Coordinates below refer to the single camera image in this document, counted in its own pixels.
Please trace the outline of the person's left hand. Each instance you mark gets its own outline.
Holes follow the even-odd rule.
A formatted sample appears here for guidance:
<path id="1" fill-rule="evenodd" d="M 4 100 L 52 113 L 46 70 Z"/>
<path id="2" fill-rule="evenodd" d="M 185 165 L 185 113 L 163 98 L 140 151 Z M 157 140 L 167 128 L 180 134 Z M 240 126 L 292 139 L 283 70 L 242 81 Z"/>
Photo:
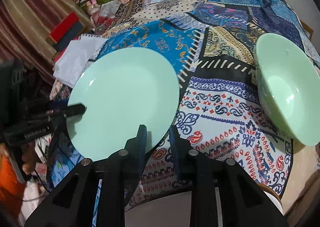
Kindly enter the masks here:
<path id="1" fill-rule="evenodd" d="M 36 164 L 41 162 L 35 150 L 35 142 L 24 144 L 22 151 L 22 169 L 26 175 L 30 175 L 35 170 Z"/>

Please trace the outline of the orange sleeve forearm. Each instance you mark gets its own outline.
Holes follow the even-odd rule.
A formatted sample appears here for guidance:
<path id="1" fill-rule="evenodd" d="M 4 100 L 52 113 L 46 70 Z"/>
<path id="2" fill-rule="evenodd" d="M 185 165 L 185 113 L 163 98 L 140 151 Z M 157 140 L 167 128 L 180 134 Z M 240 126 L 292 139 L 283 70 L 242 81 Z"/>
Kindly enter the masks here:
<path id="1" fill-rule="evenodd" d="M 26 183 L 19 183 L 10 161 L 2 158 L 1 163 L 1 209 L 14 220 L 18 220 L 23 203 Z"/>

